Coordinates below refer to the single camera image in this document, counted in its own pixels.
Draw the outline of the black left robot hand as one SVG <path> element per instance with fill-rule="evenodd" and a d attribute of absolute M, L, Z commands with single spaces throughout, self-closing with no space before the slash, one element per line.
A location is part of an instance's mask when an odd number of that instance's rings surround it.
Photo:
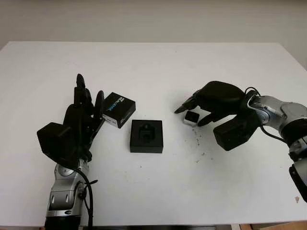
<path fill-rule="evenodd" d="M 77 145 L 76 154 L 86 162 L 92 160 L 90 147 L 105 121 L 104 100 L 104 92 L 99 91 L 95 103 L 92 103 L 90 91 L 85 86 L 82 74 L 77 74 L 74 102 L 67 108 L 63 124 L 72 128 Z"/>

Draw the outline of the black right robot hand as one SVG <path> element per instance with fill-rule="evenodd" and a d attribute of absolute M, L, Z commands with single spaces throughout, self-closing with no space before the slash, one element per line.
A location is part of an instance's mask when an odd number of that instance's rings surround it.
<path fill-rule="evenodd" d="M 201 127 L 229 115 L 238 114 L 245 95 L 235 85 L 221 81 L 211 81 L 194 92 L 175 113 L 179 114 L 186 110 L 200 107 L 200 109 L 210 113 L 198 122 L 198 126 Z"/>

